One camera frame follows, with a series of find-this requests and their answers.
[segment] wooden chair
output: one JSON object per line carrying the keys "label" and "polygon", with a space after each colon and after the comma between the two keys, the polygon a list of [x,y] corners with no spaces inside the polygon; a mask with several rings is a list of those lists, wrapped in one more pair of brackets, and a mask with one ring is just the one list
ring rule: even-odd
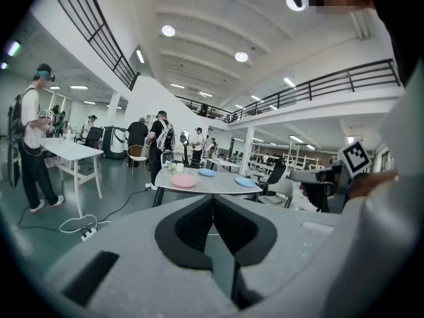
{"label": "wooden chair", "polygon": [[147,178],[147,172],[146,172],[146,160],[147,158],[145,156],[141,156],[141,150],[143,149],[143,146],[141,145],[131,145],[128,147],[128,157],[131,158],[131,179],[133,178],[133,172],[134,172],[134,161],[136,162],[143,162],[144,164],[144,175]]}

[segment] cup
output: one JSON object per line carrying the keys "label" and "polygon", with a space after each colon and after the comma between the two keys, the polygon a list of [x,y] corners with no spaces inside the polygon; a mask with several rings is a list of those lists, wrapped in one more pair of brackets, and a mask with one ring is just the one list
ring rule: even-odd
{"label": "cup", "polygon": [[177,172],[183,172],[184,171],[184,164],[182,164],[181,162],[179,162],[177,164],[177,168],[176,168]]}

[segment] railing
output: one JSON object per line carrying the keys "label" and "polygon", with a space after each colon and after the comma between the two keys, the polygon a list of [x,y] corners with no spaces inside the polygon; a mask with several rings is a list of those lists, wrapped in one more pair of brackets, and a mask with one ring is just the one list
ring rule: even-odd
{"label": "railing", "polygon": [[58,1],[101,59],[129,89],[132,89],[137,75],[112,35],[97,0]]}
{"label": "railing", "polygon": [[378,85],[400,86],[393,64],[392,59],[380,60],[309,80],[235,111],[230,116],[231,122],[294,105],[301,100],[311,101],[313,98],[330,93],[355,92]]}
{"label": "railing", "polygon": [[224,123],[229,123],[231,120],[231,112],[228,112],[224,109],[219,109],[218,107],[209,106],[206,103],[200,103],[198,101],[187,99],[184,97],[176,97],[200,117],[217,119],[223,121]]}

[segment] white table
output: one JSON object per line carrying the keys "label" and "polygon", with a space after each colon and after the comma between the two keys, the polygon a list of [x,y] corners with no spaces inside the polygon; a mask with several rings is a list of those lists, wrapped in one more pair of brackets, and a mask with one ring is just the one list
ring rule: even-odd
{"label": "white table", "polygon": [[[175,186],[171,182],[171,176],[174,174],[185,174],[197,180],[191,188],[182,188]],[[174,192],[200,193],[200,194],[229,194],[229,195],[244,195],[252,194],[255,196],[255,201],[258,200],[259,193],[262,188],[255,185],[253,187],[244,187],[236,183],[238,174],[228,172],[216,172],[213,177],[202,176],[197,168],[184,168],[183,172],[170,171],[162,168],[156,176],[155,185],[158,186],[156,197],[153,201],[153,207],[162,204],[165,189]]]}
{"label": "white table", "polygon": [[231,168],[232,167],[240,167],[240,165],[234,164],[232,162],[228,162],[228,161],[223,160],[223,159],[217,159],[217,160],[215,160],[215,159],[211,159],[211,158],[206,158],[206,160],[208,162],[211,162],[212,163],[212,165],[210,167],[211,170],[213,169],[213,165],[214,164],[220,164],[221,166],[226,166],[226,167],[229,168],[229,171],[230,172],[231,172]]}
{"label": "white table", "polygon": [[[51,158],[50,161],[53,163],[53,165],[59,168],[60,179],[62,181],[64,179],[62,171],[65,171],[66,173],[69,173],[74,176],[75,196],[77,199],[78,214],[80,217],[82,217],[82,210],[81,210],[80,197],[79,197],[81,184],[84,184],[85,182],[88,182],[90,179],[95,178],[95,183],[97,184],[99,197],[100,199],[103,197],[100,190],[99,173],[97,171],[97,156],[102,154],[103,151],[96,150],[95,148],[87,147],[84,145],[76,144],[74,142],[64,140],[63,138],[46,138],[46,140],[42,142],[42,145],[44,149],[56,155],[56,159]],[[70,168],[67,168],[64,165],[61,165],[59,161],[59,157],[62,157],[63,159],[66,159],[69,161],[73,161],[74,170],[71,170]],[[85,176],[79,173],[78,160],[91,158],[91,157],[93,157],[94,173],[88,176]]]}

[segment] floor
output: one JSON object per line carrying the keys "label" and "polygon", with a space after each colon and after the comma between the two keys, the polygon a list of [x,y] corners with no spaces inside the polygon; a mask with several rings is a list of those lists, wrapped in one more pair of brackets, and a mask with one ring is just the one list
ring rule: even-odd
{"label": "floor", "polygon": [[[4,162],[4,151],[3,149],[0,149],[0,151],[0,159]],[[2,165],[3,176],[5,176],[7,174],[5,173],[4,164]],[[64,174],[64,182],[62,183],[57,168],[50,168],[49,173],[54,190],[57,194],[64,194],[66,201],[57,208],[44,207],[35,215],[29,213],[28,209],[26,209],[27,199],[21,181],[16,189],[10,188],[5,180],[0,181],[0,210],[8,225],[7,229],[11,233],[18,250],[28,262],[30,269],[39,276],[42,276],[61,255],[81,242],[79,233],[64,234],[41,228],[24,229],[18,226],[22,213],[24,213],[22,226],[43,226],[56,230],[69,218],[78,217],[74,177]],[[99,176],[103,199],[99,199],[95,180],[83,184],[79,189],[83,212],[95,215],[98,221],[123,206],[129,199],[130,194],[144,191],[144,184],[150,181],[150,172],[147,171],[146,179],[142,166],[134,171],[133,179],[130,179],[125,159],[100,159]],[[113,221],[129,213],[151,208],[155,193],[155,191],[146,191],[132,195],[127,205],[119,212],[111,215],[108,220]],[[169,203],[189,196],[191,195],[165,192],[162,203]],[[300,197],[300,193],[295,195],[294,201],[302,202],[304,199],[300,199]],[[92,218],[88,217],[83,221],[88,224],[92,222]],[[81,224],[82,221],[71,222],[66,224],[63,229],[68,231],[78,229]],[[99,224],[98,229],[105,225],[110,225],[110,223]],[[205,247],[205,254],[213,259],[215,281],[230,296],[234,259],[221,237],[216,235],[217,231],[214,227],[212,227],[210,233],[211,235],[208,236]]]}

